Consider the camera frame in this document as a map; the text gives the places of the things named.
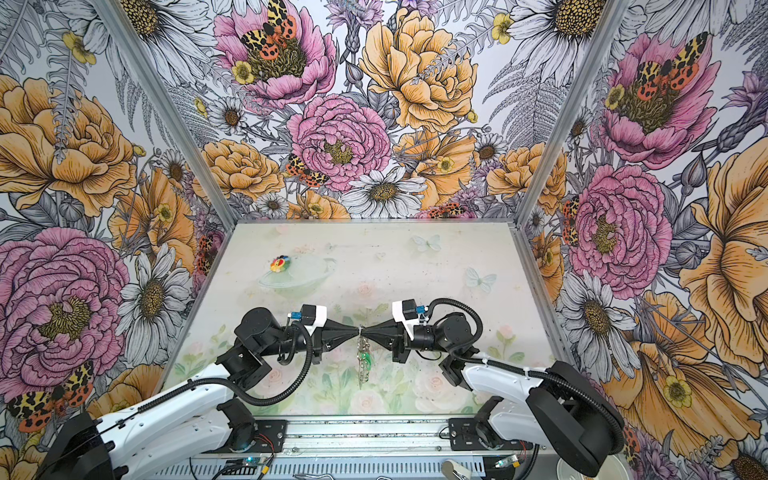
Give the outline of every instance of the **black cable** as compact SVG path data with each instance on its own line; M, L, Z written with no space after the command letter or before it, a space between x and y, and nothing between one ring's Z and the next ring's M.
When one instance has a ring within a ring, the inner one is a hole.
M458 357L461 361L466 363L485 363L482 359L476 359L476 358L465 358L465 357ZM621 425L619 425L619 422L616 421L613 415L609 411L605 409L599 402L595 401L587 395L586 392L578 388L577 386L573 386L570 383L566 382L564 379L562 379L559 376L552 375L547 372L540 372L538 370L528 370L527 372L520 367L508 365L506 363L498 362L496 360L488 359L487 364L490 366L494 366L496 368L507 370L508 372L513 372L518 375L522 376L530 376L535 379L542 379L545 382L553 383L556 386L562 388L563 390L566 390L570 392L574 397L578 397L580 400L586 402L591 406L593 409L595 409L607 422L608 426L611 428L611 434L613 435L613 443L614 447L613 449L608 453L609 455L616 455L617 453L621 452L621 450L624 449L624 429L621 428Z
M416 352L416 355L422 357L424 360L429 360L430 362L437 362L442 358L442 354L440 352L438 352L436 359L431 359L428 356L423 356L422 353L418 350L414 350L414 352Z
M287 399L290 394L296 391L297 388L299 388L299 385L304 381L306 378L306 374L309 372L310 367L312 366L312 336L307 331L306 327L301 324L301 322L293 322L293 326L299 329L301 332L301 335L304 337L304 343L306 344L306 358L304 359L304 365L301 369L301 372L299 372L299 375L296 377L296 380L293 381L293 383L285 389L285 391L275 395L274 397L269 397L268 399L258 399L254 396L251 396L246 392L242 387L237 385L235 382L229 379L215 379L215 378L208 378L208 379L199 379L199 380L189 380L184 385L180 386L179 388L175 390L171 390L170 392L166 393L165 395L161 396L158 399L152 400L151 402L148 402L141 407L138 408L139 413L146 412L149 409L152 409L161 403L167 402L168 400L172 399L175 396L180 395L181 393L186 392L187 390L191 390L194 388L197 388L201 385L222 385L226 386L228 389L232 390L235 395L237 395L240 400L243 400L248 405L253 406L270 406L274 405L278 402L282 402L283 400Z
M482 320L480 319L480 315L478 315L477 312L475 312L469 305L459 302L458 300L454 300L453 298L436 298L432 301L432 303L429 304L428 313L430 319L432 318L432 314L435 312L435 307L438 305L450 305L462 309L467 312L469 316L475 321L475 333L472 335L472 338L465 342L459 343L458 345L454 345L448 351L448 353L450 353L454 358L461 359L461 357L458 356L458 353L456 352L460 349L472 346L472 344L480 340L480 336L482 335Z
M538 458L538 444L534 445L533 453L531 454L531 460L525 463L525 470L523 470L520 478L517 478L516 480L525 480L528 478L531 472L533 472L533 464L536 463L536 458Z
M190 457L190 473L192 474L192 478L194 478L194 480L198 480L197 475L194 474L194 467L192 466L192 457Z
M293 341L290 344L290 351L288 352L287 358L282 358L282 356L277 357L277 362L280 365L289 365L293 361L293 355L296 353L296 344L299 342L299 331L296 329L291 328L293 331Z
M245 403L253 406L270 406L274 405L278 402L282 402L284 399L288 398L293 392L296 391L296 389L299 388L299 385L304 381L306 378L306 374L309 372L310 367L312 366L312 336L310 335L310 332L307 331L306 327L302 325L301 322L295 321L292 324L293 327L297 328L301 335L304 337L304 343L306 344L306 358L304 359L304 365L301 369L301 372L299 372L299 375L296 377L296 380L293 381L293 383L285 389L283 392L275 395L274 397L269 397L268 399L258 399L254 396L251 396L246 392L244 389L242 389L239 385L237 385L235 382L229 379L215 379L215 378L208 378L208 379L199 379L199 380L189 380L184 385L180 386L177 389L171 390L170 392L166 393L165 395L161 396L158 399L155 399L151 402L145 403L144 405L138 407L136 409L136 412L133 412L126 418L122 420L118 420L114 425L111 427L108 427L103 432L96 433L95 435L92 435L90 438L84 440L82 443L71 449L69 452L63 454L61 457L55 459L53 462L47 464L43 469L38 471L38 474L35 476L35 480L40 480L40 478L45 474L45 472L52 467L53 465L56 465L64 458L67 458L69 455L73 454L77 450L79 450L80 447L83 445L88 444L93 439L97 438L98 436L103 435L104 433L109 432L115 427L118 427L120 425L124 425L125 422L128 420L134 418L136 415L140 413L144 413L147 410L153 409L154 407L167 402L168 400L171 400L172 398L179 396L181 393L186 392L187 390L192 390L197 388L201 385L222 385L227 387L228 389L232 390L232 392L238 396L241 400L243 400ZM219 471L216 477L218 478L218 475L222 475L222 472Z
M216 475L211 480L216 480L220 476L224 475L225 473L229 472L235 472L237 470L240 470L243 467L243 464L240 463L239 465L225 465L221 470L216 472Z
M107 429L106 429L106 430L104 430L103 432L99 432L99 433L96 433L95 435L91 435L91 437L89 437L88 439L85 439L84 441L80 442L80 443L78 444L78 446L74 447L74 448L73 448L72 450L70 450L69 452L67 452L67 453L63 454L62 456L60 456L59 458L55 459L53 462L51 462L51 463L48 463L48 464L47 464L47 465L46 465L44 468L42 468L42 469L38 470L38 473L37 473L37 475L35 475L35 480L40 480L40 478L42 478L43 474L45 474L45 473L47 472L47 470L48 470L50 467L52 467L53 465L56 465L56 464L57 464L58 462L60 462L61 460L64 460L64 459L65 459L65 458L67 458L69 455L72 455L72 454L73 454L73 453L75 453L77 450L79 450L79 449L80 449L80 447L82 447L83 445L87 445L88 443L90 443L90 442L91 442L93 439L95 439L96 437L98 437L98 436L101 436L101 435L103 435L104 433L107 433L107 432L109 432L110 430L112 430L112 429L114 429L114 428L117 428L117 427L119 427L119 426L121 426L121 425L125 425L125 422L127 422L128 420L130 420L130 419L134 418L134 417L135 417L136 415L138 415L138 414L139 414L139 412L138 412L138 411L136 411L136 412L133 412L132 414L130 414L130 415L129 415L129 416L127 416L126 418L124 418L124 419L122 419L122 420L117 420L117 421L114 423L114 425L112 425L111 427L107 428Z
M483 363L481 359L476 358L465 358L460 356L457 352L460 349L464 349L465 347L471 346L475 342L477 342L480 339L480 335L482 335L482 320L480 319L480 315L477 314L470 306L465 305L462 302L459 302L458 300L454 300L451 298L438 298L432 301L432 303L429 304L429 317L432 318L432 314L434 313L434 308L438 305L450 305L454 306L456 308L459 308L461 310L464 310L469 314L469 316L475 321L475 334L472 335L472 338L470 340L467 340L466 342L459 343L456 346L453 346L449 350L449 354L466 363ZM561 377L552 375L550 373L546 372L539 372L538 370L529 370L525 371L519 367L507 365L506 363L497 362L495 360L488 360L488 365L497 367L499 369L507 370L509 372L516 373L518 375L527 375L532 376L536 379L542 379L550 383L554 383L555 385L561 387L563 390L566 390L570 393L572 393L574 396L578 397L579 399L583 400L584 402L588 403L592 408L594 408L600 415L605 418L605 420L608 422L608 425L611 427L611 434L613 435L614 440L614 447L609 452L609 455L616 455L617 453L621 452L622 449L624 449L624 429L621 428L621 425L619 425L619 422L616 421L613 415L609 411L605 409L600 403L596 402L592 399L589 395L587 395L586 392L582 391L576 386L571 385L570 383L563 380Z

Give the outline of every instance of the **daisy center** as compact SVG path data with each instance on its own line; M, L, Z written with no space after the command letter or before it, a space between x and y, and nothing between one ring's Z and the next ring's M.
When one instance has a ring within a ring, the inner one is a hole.
M578 137L579 135L584 133L584 129L586 128L586 125L584 124L584 121L578 118L573 126L571 126L571 136L572 137Z
M397 192L395 184L374 185L371 188L371 198L377 202L386 202L394 198Z
M587 317L589 328L599 335L607 335L611 329L611 319L608 318L605 308L594 300L587 300L584 304L584 316Z
M237 110L227 110L224 112L224 121L232 127L236 127L240 123L240 114Z
M605 215L598 218L598 231L592 236L592 241L598 246L598 252L610 253L614 251L616 243L616 226L605 221Z
M592 35L604 6L605 0L563 0L554 16L554 26L574 37Z
M251 55L249 61L253 67L252 73L261 81L280 78L284 75L301 78L306 67L306 54L301 49L299 40L297 38L286 40L285 46L278 45L278 49L277 58L273 60L264 60L261 55Z
M478 152L478 155L480 156L480 160L486 161L490 160L491 158L496 155L496 149L493 148L493 145L485 145L483 148L480 149Z
M733 465L739 478L743 478L743 480L768 480L766 468L751 455L740 453L731 465Z
M38 331L49 339L54 339L59 333L66 333L70 339L80 338L80 333L91 322L91 309L88 304L76 296L63 303L54 303L48 309L51 311L51 321L41 325Z
M148 37L157 31L157 12L149 0L121 0L121 4L139 35Z
M168 173L177 182L181 182L181 179L184 178L184 169L179 164L168 165Z
M323 149L331 156L331 163L334 165L346 165L352 161L352 149L348 148L341 140L335 144L326 144Z
M163 308L164 300L163 284L156 279L147 282L144 292L141 294L141 312L144 314L144 318L153 319L156 317Z

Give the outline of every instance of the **flower bud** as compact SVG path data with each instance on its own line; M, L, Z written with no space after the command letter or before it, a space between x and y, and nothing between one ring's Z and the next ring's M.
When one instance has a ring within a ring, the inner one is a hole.
M683 169L683 173L680 175L680 182L683 184L683 187L690 187L692 191L694 188L704 185L706 181L707 165L704 163L704 156L699 153Z
M362 70L353 63L346 62L346 80L350 84L356 84L362 80Z

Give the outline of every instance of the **floral tablecloth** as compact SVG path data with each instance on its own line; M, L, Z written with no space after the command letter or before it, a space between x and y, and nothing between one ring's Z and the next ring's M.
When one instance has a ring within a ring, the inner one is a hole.
M316 280L297 288L259 284L279 255L289 268L329 265ZM551 348L538 318L517 250L506 223L246 223L237 227L165 388L200 371L234 340L234 327L256 306L283 322L302 303L325 305L337 322L370 326L392 318L390 303L416 299L428 304L447 296L476 309L485 324L477 346L498 358L530 366L552 363ZM436 315L450 310L446 307ZM365 415L470 413L486 400L452 387L438 363L412 354L405 365L371 342L369 381L359 384L357 342L350 340L310 370L287 400L256 415ZM273 370L252 393L283 391L301 369Z

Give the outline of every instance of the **purple thistle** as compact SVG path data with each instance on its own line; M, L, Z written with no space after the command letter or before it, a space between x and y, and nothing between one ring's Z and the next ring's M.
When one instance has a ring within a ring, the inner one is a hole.
M422 15L437 13L437 0L402 0L402 7L409 11L418 10Z
M453 196L451 202L456 202L467 211L476 212L480 210L478 202L482 202L482 192L477 187L466 187L464 190L459 190L456 195Z
M341 25L349 27L354 23L369 30L382 21L382 0L328 0L326 8L331 12L328 25L334 30Z

